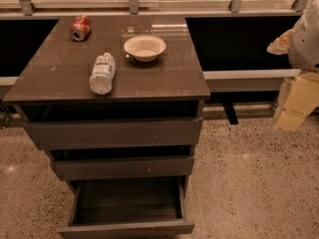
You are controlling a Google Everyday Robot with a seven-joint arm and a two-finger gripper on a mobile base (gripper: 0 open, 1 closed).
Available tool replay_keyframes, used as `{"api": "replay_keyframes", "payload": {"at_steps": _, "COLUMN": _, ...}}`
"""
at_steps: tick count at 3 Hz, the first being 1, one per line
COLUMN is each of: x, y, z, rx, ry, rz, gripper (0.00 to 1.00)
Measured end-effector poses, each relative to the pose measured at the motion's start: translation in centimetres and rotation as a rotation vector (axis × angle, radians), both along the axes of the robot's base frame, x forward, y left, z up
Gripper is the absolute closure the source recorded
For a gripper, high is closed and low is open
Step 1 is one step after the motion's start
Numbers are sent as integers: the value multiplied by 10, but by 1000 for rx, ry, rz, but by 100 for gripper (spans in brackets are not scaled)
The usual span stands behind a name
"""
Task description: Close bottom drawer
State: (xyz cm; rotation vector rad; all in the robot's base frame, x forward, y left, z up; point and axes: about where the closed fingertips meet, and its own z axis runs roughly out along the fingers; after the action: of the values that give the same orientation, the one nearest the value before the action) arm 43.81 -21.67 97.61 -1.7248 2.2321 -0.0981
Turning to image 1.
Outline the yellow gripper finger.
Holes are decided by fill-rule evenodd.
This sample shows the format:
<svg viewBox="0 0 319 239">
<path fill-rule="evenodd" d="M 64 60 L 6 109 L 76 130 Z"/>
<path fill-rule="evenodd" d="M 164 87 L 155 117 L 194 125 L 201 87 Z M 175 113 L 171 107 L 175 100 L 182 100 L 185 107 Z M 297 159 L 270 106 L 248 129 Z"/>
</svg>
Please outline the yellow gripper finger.
<svg viewBox="0 0 319 239">
<path fill-rule="evenodd" d="M 296 111 L 276 110 L 272 121 L 272 133 L 277 137 L 292 135 L 302 126 L 306 116 Z"/>
</svg>

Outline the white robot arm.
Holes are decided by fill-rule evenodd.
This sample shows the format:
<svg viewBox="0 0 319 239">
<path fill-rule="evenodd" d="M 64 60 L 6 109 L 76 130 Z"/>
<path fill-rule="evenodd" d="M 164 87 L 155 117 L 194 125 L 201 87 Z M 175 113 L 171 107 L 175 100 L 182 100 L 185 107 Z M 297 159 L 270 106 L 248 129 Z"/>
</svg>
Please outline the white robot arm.
<svg viewBox="0 0 319 239">
<path fill-rule="evenodd" d="M 319 107 L 319 1 L 302 14 L 267 47 L 272 55 L 288 55 L 289 64 L 300 74 L 286 78 L 279 91 L 273 118 L 273 132 L 289 135 L 302 126 Z"/>
</svg>

